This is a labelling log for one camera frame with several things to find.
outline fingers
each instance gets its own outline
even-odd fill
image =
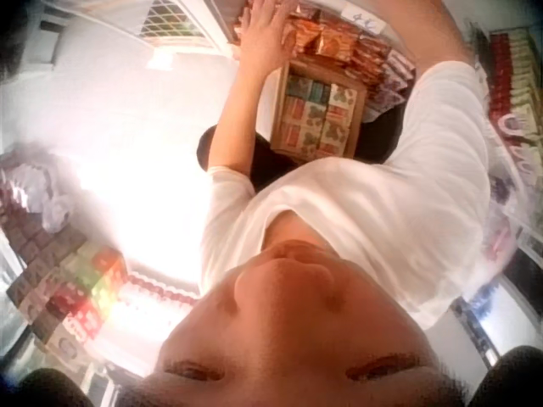
[[[279,7],[279,10],[276,12],[275,17],[273,17],[272,24],[283,28],[288,16],[295,11],[296,6],[298,6],[298,0],[284,0]]]
[[[269,25],[273,19],[275,12],[275,0],[264,0],[260,11],[259,23],[261,25]]]
[[[262,11],[262,3],[264,0],[254,0],[253,9],[251,10],[251,25],[256,24],[260,19],[260,12]]]
[[[249,7],[245,7],[244,14],[241,17],[241,35],[247,32],[247,29],[249,28],[250,19],[251,19],[251,16],[250,16]]]
[[[289,32],[283,42],[283,52],[285,59],[290,59],[294,56],[294,46],[296,45],[296,30]]]

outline hand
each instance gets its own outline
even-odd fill
[[[288,15],[297,0],[284,0],[275,11],[275,0],[254,0],[253,8],[244,9],[241,30],[240,71],[265,80],[271,72],[282,67],[292,56],[296,31],[283,41]]]

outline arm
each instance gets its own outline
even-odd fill
[[[295,36],[282,39],[295,5],[284,2],[275,13],[273,0],[255,0],[251,12],[244,10],[239,71],[213,136],[208,168],[250,175],[260,94],[267,76],[288,61],[294,48]]]
[[[414,55],[419,77],[439,62],[471,64],[470,52],[441,0],[375,0],[374,3]]]

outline white t-shirt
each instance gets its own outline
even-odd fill
[[[462,295],[480,249],[490,198],[486,120],[475,70],[445,62],[415,85],[383,165],[319,159],[258,195],[246,176],[211,168],[202,294],[256,256],[266,228],[292,210],[422,328],[432,326]]]

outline cardboard box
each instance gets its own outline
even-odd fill
[[[279,79],[279,85],[277,87],[276,109],[273,127],[271,129],[271,149],[277,153],[287,155],[299,163],[304,163],[307,161],[307,158],[293,153],[292,151],[288,151],[282,147],[283,138],[287,136],[284,135],[282,131],[282,118],[285,100],[287,97],[288,76],[297,75],[312,79],[313,81],[319,81],[330,86],[332,84],[336,84],[356,91],[356,101],[352,111],[352,120],[350,122],[348,140],[343,153],[343,157],[352,159],[355,156],[356,144],[358,143],[358,138],[360,135],[367,88],[363,83],[345,75],[344,70],[341,68],[336,68],[332,65],[324,67],[318,62],[318,58],[302,55],[283,67]]]

